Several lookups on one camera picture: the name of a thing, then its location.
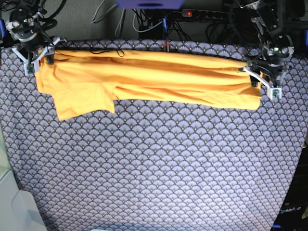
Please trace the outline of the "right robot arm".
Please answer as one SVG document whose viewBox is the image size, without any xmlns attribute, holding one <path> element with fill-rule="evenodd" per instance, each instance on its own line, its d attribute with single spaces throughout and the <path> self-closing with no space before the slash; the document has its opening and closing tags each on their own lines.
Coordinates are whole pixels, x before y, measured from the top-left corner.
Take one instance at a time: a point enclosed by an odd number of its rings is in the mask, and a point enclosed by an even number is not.
<svg viewBox="0 0 308 231">
<path fill-rule="evenodd" d="M 57 25 L 55 17 L 66 4 L 63 0 L 57 10 L 49 17 L 44 15 L 44 0 L 19 0 L 14 3 L 9 18 L 0 20 L 0 46 L 11 47 L 13 52 L 30 69 L 35 63 L 40 64 L 43 56 L 47 56 L 50 64 L 53 63 L 53 49 L 60 41 L 59 38 L 50 37 L 46 31 Z"/>
</svg>

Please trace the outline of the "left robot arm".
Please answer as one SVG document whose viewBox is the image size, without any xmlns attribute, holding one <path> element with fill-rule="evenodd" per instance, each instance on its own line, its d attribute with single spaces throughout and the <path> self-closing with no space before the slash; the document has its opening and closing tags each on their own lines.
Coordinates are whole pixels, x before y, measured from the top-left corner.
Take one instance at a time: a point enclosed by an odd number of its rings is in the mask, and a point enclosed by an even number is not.
<svg viewBox="0 0 308 231">
<path fill-rule="evenodd" d="M 286 62 L 295 51 L 289 33 L 308 27 L 302 21 L 289 22 L 286 6 L 284 0 L 233 0 L 228 13 L 230 25 L 241 42 L 244 38 L 234 21 L 241 25 L 250 22 L 255 27 L 260 51 L 246 57 L 246 69 L 265 74 L 274 88 L 281 86 L 289 69 Z"/>
</svg>

